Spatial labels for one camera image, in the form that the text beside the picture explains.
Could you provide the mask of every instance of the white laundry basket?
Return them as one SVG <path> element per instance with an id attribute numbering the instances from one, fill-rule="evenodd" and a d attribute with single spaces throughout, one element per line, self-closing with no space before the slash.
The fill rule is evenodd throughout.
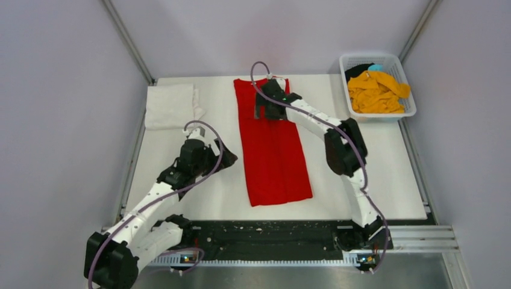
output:
<path id="1" fill-rule="evenodd" d="M 405 116 L 412 116 L 417 112 L 412 93 L 408 98 L 401 98 L 400 104 L 404 105 L 404 113 L 357 113 L 351 106 L 350 93 L 348 92 L 348 83 L 344 72 L 359 64 L 374 63 L 383 66 L 383 72 L 392 75 L 399 83 L 406 83 L 403 67 L 399 58 L 392 54 L 384 53 L 356 53 L 345 54 L 340 57 L 339 65 L 342 75 L 342 85 L 344 94 L 350 110 L 350 115 L 358 122 L 396 122 Z"/>

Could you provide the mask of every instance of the orange garment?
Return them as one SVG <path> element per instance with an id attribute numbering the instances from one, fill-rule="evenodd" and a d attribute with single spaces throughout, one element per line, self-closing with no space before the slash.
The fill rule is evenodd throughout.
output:
<path id="1" fill-rule="evenodd" d="M 410 86 L 381 71 L 364 71 L 348 82 L 351 106 L 358 113 L 404 113 L 400 98 L 410 96 Z"/>

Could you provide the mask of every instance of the white towel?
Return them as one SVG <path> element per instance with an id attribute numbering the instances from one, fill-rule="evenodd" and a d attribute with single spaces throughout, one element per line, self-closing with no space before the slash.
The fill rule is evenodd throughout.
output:
<path id="1" fill-rule="evenodd" d="M 147 88 L 146 129 L 182 129 L 187 122 L 203 115 L 205 110 L 199 106 L 199 90 L 191 83 Z"/>

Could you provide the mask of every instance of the gray wall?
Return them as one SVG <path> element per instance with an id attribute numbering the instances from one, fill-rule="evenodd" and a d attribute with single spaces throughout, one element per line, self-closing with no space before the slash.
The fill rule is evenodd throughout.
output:
<path id="1" fill-rule="evenodd" d="M 509 288 L 511 2 L 441 3 L 404 68 L 437 214 L 476 288 Z"/>
<path id="2" fill-rule="evenodd" d="M 84 288 L 146 83 L 99 1 L 0 1 L 0 288 Z"/>
<path id="3" fill-rule="evenodd" d="M 153 77 L 339 71 L 342 53 L 399 54 L 428 0 L 114 0 Z"/>

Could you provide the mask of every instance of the red towel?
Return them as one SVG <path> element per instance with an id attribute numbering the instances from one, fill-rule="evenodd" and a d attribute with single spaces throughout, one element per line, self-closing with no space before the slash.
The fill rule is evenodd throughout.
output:
<path id="1" fill-rule="evenodd" d="M 268 80 L 257 81 L 260 87 Z M 286 120 L 254 118 L 256 90 L 237 79 L 239 128 L 246 188 L 252 207 L 276 205 L 312 197 L 309 175 L 296 125 Z M 286 79 L 286 93 L 289 81 Z"/>

